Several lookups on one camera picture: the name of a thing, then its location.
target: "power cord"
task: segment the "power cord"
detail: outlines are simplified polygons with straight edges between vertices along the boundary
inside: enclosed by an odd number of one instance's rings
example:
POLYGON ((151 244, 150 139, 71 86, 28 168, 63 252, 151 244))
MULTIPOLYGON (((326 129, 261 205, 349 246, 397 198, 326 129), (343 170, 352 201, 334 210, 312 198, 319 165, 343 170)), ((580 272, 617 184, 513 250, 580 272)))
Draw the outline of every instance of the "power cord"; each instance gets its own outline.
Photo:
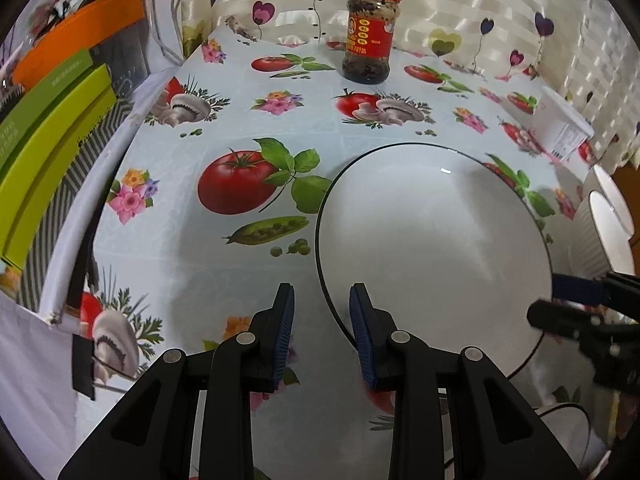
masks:
MULTIPOLYGON (((170 47, 166 46, 162 40, 160 39, 160 35, 158 33, 157 26, 157 16, 156 16, 156 0, 150 0, 151 8, 149 10, 149 30, 151 31, 151 36, 156 40, 156 43, 160 46, 162 53, 165 57, 168 57, 172 62, 176 65, 180 66, 184 63, 184 59, 179 54, 176 54, 170 47)), ((171 0, 171 13, 172 19, 174 20, 174 28, 178 37, 178 42, 181 42, 179 27, 178 27, 178 18, 175 12, 175 0, 171 0)))

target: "curtain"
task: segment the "curtain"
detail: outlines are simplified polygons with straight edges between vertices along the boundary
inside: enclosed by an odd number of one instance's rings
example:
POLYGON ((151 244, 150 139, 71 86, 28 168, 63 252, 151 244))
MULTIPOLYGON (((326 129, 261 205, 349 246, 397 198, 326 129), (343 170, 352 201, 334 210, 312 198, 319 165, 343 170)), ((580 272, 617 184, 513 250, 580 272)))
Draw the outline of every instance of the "curtain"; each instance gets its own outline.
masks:
MULTIPOLYGON (((346 1, 182 0, 185 54, 229 16, 255 37, 275 43, 343 41, 346 1), (259 26, 260 20, 252 19, 256 2, 275 8, 259 26)), ((592 123, 591 145, 608 171, 633 155, 640 129, 640 56, 607 0, 402 0, 401 12, 395 47, 433 56, 433 40, 446 39, 454 49, 445 60, 467 67, 476 63, 487 76, 532 65, 592 123), (487 34, 481 32, 483 20, 493 20, 487 34), (514 50, 514 60, 524 58, 511 67, 514 50)))

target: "purple heart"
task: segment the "purple heart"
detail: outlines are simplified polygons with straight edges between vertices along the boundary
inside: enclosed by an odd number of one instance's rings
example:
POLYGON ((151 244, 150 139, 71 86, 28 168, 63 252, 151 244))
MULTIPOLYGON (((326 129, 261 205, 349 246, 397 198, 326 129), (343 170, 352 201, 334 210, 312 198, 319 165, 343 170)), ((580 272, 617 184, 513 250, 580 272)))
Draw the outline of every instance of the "purple heart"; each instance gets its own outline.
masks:
POLYGON ((536 12, 535 22, 536 30, 542 38, 551 36, 554 33, 554 22, 552 22, 549 18, 545 18, 539 12, 536 12))
POLYGON ((480 23, 480 32, 482 32, 482 35, 484 36, 492 30, 494 30, 494 20, 490 20, 489 18, 482 20, 480 23))
POLYGON ((519 53, 517 50, 514 50, 509 56, 509 63, 511 66, 519 65, 524 61, 524 54, 519 53))
POLYGON ((260 1, 254 3, 254 12, 252 16, 256 25, 263 25, 267 23, 273 15, 276 13, 276 8, 273 4, 262 3, 260 1))

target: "chili sauce jar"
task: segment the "chili sauce jar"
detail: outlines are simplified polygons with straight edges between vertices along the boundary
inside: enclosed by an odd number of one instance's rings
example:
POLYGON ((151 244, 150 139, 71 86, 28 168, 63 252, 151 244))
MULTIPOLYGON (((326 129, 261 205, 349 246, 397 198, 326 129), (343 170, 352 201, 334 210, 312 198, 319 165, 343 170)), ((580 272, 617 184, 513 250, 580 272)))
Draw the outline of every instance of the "chili sauce jar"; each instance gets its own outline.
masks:
POLYGON ((356 83, 378 84, 389 76, 389 54, 400 0, 349 0, 347 48, 342 72, 356 83))

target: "table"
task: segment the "table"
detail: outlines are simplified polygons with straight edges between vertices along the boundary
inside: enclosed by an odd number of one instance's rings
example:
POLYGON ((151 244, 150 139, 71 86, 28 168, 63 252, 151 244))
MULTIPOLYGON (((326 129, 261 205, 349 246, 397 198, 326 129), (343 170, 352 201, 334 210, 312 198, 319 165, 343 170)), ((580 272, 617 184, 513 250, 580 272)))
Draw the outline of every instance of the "table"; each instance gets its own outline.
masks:
MULTIPOLYGON (((577 153, 559 164, 520 131, 530 121, 529 96, 545 85, 521 70, 497 80, 446 58, 393 51, 389 79, 368 87, 343 79, 334 70, 342 52, 324 43, 291 48, 228 28, 211 38, 166 86, 118 170, 94 245, 101 300, 129 315, 143 370, 166 349, 199 352, 245 330, 278 284, 291 283, 296 317, 284 384, 272 396, 252 394, 258 478, 386 478, 392 399, 367 394, 314 261, 328 183, 386 144, 454 148, 533 192, 526 203, 554 270, 569 272, 568 232, 588 166, 577 153), (380 98, 400 111, 359 107, 380 98), (260 232, 291 220, 295 234, 272 240, 260 232)), ((574 400, 597 415, 604 408, 591 375, 575 345, 545 338, 513 381, 532 405, 574 400)), ((117 376, 106 382, 96 403, 79 403, 79 442, 130 386, 117 376)), ((195 452, 194 476, 197 466, 195 452)))

